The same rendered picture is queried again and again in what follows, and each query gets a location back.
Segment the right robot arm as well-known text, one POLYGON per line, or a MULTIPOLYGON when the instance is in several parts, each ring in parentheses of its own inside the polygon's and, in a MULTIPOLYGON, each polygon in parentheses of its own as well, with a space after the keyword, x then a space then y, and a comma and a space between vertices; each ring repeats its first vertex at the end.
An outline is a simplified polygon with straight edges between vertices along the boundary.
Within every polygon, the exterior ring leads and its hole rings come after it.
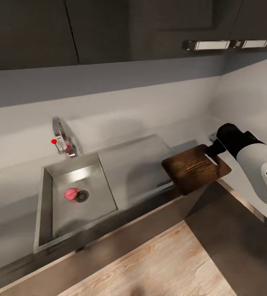
POLYGON ((212 141, 206 148, 214 157, 228 151, 244 171, 258 198, 267 204, 267 144, 250 131, 240 131, 234 124, 225 123, 208 136, 212 141))

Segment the vidalia onion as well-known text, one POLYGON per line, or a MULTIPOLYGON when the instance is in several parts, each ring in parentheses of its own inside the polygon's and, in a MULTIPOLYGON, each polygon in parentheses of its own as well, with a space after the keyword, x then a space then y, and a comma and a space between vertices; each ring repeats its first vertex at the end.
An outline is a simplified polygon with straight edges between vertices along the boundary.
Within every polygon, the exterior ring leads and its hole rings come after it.
POLYGON ((75 189, 75 188, 69 188, 68 190, 66 190, 65 192, 65 199, 68 200, 73 200, 78 196, 78 191, 80 189, 75 189))

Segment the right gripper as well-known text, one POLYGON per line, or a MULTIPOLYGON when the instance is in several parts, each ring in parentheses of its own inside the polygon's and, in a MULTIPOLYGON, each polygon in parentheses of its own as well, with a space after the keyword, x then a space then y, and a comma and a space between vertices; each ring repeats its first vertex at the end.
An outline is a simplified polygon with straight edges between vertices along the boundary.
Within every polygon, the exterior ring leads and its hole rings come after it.
POLYGON ((209 156, 214 157, 214 156, 216 156, 220 153, 223 153, 227 150, 226 150, 226 148, 220 148, 219 146, 217 146, 216 141, 215 141, 215 143, 213 143, 213 145, 206 148, 206 151, 209 156))

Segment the cutting board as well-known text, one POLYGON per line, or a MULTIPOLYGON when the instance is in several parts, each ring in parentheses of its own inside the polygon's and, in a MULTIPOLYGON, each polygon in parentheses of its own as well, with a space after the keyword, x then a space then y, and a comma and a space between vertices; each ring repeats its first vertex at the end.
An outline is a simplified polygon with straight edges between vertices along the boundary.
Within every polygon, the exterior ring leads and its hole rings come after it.
POLYGON ((205 144, 162 161, 162 167, 179 192, 187 196, 229 174, 232 169, 218 156, 207 156, 205 144))

